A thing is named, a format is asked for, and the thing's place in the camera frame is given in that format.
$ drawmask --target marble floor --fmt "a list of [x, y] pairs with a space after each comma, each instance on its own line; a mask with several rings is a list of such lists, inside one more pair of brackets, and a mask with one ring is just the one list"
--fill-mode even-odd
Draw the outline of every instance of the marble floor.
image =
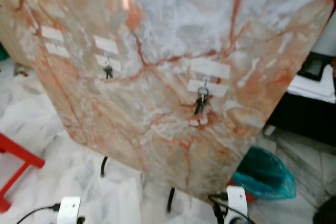
[[[216, 224], [210, 205], [177, 191], [172, 212], [165, 211], [169, 188], [146, 182], [140, 171], [108, 159], [100, 178], [103, 156], [73, 142], [36, 75], [13, 76], [11, 60], [0, 62], [0, 132], [42, 157], [42, 169], [30, 168], [5, 195], [12, 207], [0, 214], [0, 223], [16, 223], [26, 212], [80, 196], [80, 215], [86, 223], [208, 223]], [[257, 145], [278, 155], [297, 180], [297, 197], [258, 200], [249, 215], [259, 224], [312, 223], [316, 208], [336, 194], [335, 149], [276, 130], [262, 134]], [[11, 154], [0, 155], [0, 186], [21, 165]], [[37, 212], [23, 224], [56, 223], [57, 214]]]

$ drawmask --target pink veined marble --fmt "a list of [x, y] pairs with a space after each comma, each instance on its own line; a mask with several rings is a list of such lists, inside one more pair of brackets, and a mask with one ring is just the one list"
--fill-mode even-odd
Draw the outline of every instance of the pink veined marble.
[[[333, 7], [333, 0], [0, 3], [74, 141], [201, 198], [225, 188]], [[102, 70], [105, 52], [113, 79]], [[205, 79], [209, 101], [195, 116]]]

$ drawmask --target black cable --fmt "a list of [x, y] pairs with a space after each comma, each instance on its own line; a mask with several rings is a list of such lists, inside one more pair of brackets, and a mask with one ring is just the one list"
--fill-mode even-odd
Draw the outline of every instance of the black cable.
[[243, 214], [242, 212], [240, 212], [240, 211], [238, 211], [238, 210], [236, 210], [236, 209], [234, 209], [234, 208], [232, 208], [232, 207], [229, 207], [229, 206], [226, 205], [226, 204], [220, 203], [220, 202], [218, 202], [217, 200], [213, 199], [213, 196], [214, 196], [214, 195], [209, 195], [209, 196], [208, 196], [208, 199], [209, 199], [212, 203], [219, 204], [219, 205], [222, 206], [222, 207], [225, 207], [225, 208], [227, 208], [227, 209], [230, 209], [231, 211], [236, 212], [237, 214], [243, 216], [249, 223], [251, 223], [251, 224], [256, 224], [254, 221], [252, 221], [248, 216], [246, 216], [246, 215]]
[[43, 210], [43, 209], [52, 209], [54, 212], [57, 212], [59, 211], [59, 207], [60, 207], [60, 203], [56, 203], [54, 204], [53, 206], [49, 206], [49, 207], [40, 207], [40, 208], [37, 208], [29, 213], [27, 213], [21, 220], [19, 220], [16, 224], [19, 224], [21, 223], [24, 219], [26, 219], [29, 215], [32, 215], [33, 213], [37, 212], [37, 211], [40, 211], [40, 210]]

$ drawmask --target black metal leg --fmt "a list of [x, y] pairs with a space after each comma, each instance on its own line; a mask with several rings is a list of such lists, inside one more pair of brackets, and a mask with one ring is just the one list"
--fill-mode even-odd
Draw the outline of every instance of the black metal leg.
[[100, 168], [100, 177], [104, 177], [104, 169], [105, 169], [105, 164], [106, 164], [107, 156], [104, 157], [103, 163], [101, 163], [101, 168]]
[[172, 201], [175, 193], [175, 187], [170, 188], [168, 203], [167, 203], [167, 212], [170, 212], [172, 210]]

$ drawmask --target marble slab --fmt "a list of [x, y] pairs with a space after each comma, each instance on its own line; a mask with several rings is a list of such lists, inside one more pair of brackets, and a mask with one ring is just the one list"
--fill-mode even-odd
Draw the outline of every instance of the marble slab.
[[[225, 188], [332, 0], [0, 0], [76, 142], [203, 197]], [[107, 55], [119, 71], [105, 79]], [[194, 116], [197, 88], [210, 97]]]

